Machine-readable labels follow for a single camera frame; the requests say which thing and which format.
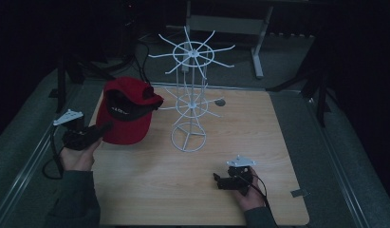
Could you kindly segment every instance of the wooden table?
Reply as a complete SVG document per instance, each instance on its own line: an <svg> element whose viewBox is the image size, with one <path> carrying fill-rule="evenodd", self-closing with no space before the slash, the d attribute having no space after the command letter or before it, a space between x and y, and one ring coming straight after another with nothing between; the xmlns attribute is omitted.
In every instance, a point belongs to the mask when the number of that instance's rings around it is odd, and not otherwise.
<svg viewBox="0 0 390 228"><path fill-rule="evenodd" d="M156 93L175 105L163 87ZM226 161L237 155L257 162L253 167L268 189L279 225L308 223L286 144L269 94L263 91L208 89L210 103L200 123L207 141L199 151L182 152L171 142L176 110L158 110L146 137L133 145L103 142L95 153L94 179L104 225L243 225L230 191L218 190L213 173L228 177ZM95 122L97 109L91 123Z"/></svg>

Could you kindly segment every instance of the black cable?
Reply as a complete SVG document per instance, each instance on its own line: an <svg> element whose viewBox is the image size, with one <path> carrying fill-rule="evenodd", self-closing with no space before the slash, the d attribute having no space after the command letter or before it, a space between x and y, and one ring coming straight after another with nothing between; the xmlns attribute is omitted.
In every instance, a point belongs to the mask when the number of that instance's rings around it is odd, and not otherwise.
<svg viewBox="0 0 390 228"><path fill-rule="evenodd" d="M259 179L259 180L263 183L263 181L262 181L258 176L253 175L253 174L252 174L252 176L256 177L257 179ZM262 196L263 201L264 201L265 204L266 204L266 207L267 207L267 208L269 209L269 211L271 212L271 208L270 208L269 201L268 201L268 197L267 197L268 191L267 191L267 189L266 189L266 185L263 183L263 186L264 186L265 192L266 192L266 195L265 195L265 194L262 193L262 190L260 190L260 189L257 188L256 186L254 186L253 183L248 182L247 180L245 180L244 178L242 178L240 175L237 175L237 177L239 177L240 179L242 179L242 181L244 181L246 184L248 184L250 187L252 187L254 190L256 190L256 191Z"/></svg>
<svg viewBox="0 0 390 228"><path fill-rule="evenodd" d="M64 171L64 169L62 167L62 164L61 164L61 161L59 159L60 152L58 152L56 150L56 145L55 145L54 137L55 137L56 128L57 128L57 126L53 126L52 127L52 132L50 134L50 147L51 147L51 151L52 151L52 159L50 159L47 162L45 162L45 164L43 165L43 168L41 170L41 172L43 173L44 177L46 177L48 179L51 179L51 180L60 180L62 178L62 176L63 176L63 171ZM47 168L47 166L51 162L55 162L56 163L56 166L58 167L58 170L59 170L60 177L52 177L52 176L50 176L49 174L46 173L46 168Z"/></svg>
<svg viewBox="0 0 390 228"><path fill-rule="evenodd" d="M140 65L140 62L139 62L139 59L137 58L137 56L135 55L135 57L134 57L134 58L135 58L136 65L137 65L138 68L139 68L139 76L140 76L140 78L141 78L144 82L146 82L146 83L148 83L149 85L151 85L150 80L148 80L147 75L145 74L145 71L144 71L145 63L147 62L148 54L150 53L150 48L149 48L146 44L144 44L143 42L138 41L138 44L139 44L139 45L143 45L143 46L146 47L146 54L145 54L145 56L144 56L144 60L143 60L142 65Z"/></svg>

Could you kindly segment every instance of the gray sleeve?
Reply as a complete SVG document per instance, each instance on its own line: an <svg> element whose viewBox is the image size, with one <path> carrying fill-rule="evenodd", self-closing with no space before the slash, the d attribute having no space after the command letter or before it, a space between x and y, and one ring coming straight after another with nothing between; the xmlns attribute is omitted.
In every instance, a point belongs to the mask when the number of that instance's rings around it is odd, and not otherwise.
<svg viewBox="0 0 390 228"><path fill-rule="evenodd" d="M65 171L59 197L46 215L44 227L99 227L100 215L93 173Z"/></svg>
<svg viewBox="0 0 390 228"><path fill-rule="evenodd" d="M245 212L245 220L248 228L272 228L277 227L271 211L267 207L256 207Z"/></svg>

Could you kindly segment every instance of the hand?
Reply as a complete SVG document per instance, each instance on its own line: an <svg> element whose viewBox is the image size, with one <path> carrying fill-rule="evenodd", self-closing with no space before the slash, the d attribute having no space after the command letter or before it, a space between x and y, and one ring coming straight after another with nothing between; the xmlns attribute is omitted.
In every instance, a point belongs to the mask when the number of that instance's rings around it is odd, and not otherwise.
<svg viewBox="0 0 390 228"><path fill-rule="evenodd" d="M86 149L77 151L64 147L61 151L61 163L64 170L91 171L94 163L94 151L100 145L102 139L98 139Z"/></svg>
<svg viewBox="0 0 390 228"><path fill-rule="evenodd" d="M252 184L260 190L259 185L257 184L257 182L259 182L259 179L257 178L256 172L252 168L251 173L253 174ZM256 207L266 206L265 201L263 200L260 193L252 187L250 187L248 194L245 197L242 196L242 194L237 190L232 191L232 193L233 197L236 199L243 212L246 212Z"/></svg>

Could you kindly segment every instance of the white wire rack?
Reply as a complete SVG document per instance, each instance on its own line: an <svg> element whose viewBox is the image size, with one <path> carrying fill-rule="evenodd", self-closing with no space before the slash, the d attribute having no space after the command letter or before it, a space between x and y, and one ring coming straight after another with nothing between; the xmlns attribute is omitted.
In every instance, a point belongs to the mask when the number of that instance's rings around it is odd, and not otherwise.
<svg viewBox="0 0 390 228"><path fill-rule="evenodd" d="M175 109L180 117L173 124L173 131L171 133L171 141L173 145L184 152L195 152L203 147L206 142L206 131L200 124L199 118L206 113L215 117L221 117L209 111L209 103L222 100L218 98L215 100L207 100L205 97L205 90L207 88L207 66L211 63L221 65L223 67L233 67L217 62L214 57L218 51L225 51L234 48L227 47L222 49L212 49L207 45L207 42L214 36L214 32L204 41L191 41L188 32L185 29L187 40L180 44L175 44L161 35L159 36L163 41L174 46L174 50L169 54L149 55L152 58L170 57L172 56L176 61L176 66L165 74L176 72L176 90L175 93L165 88L169 94L176 99L176 105L172 107L163 107L160 109ZM186 66L190 70L183 71L183 79L179 80L179 67ZM201 82L198 86L195 85L196 77L201 76Z"/></svg>

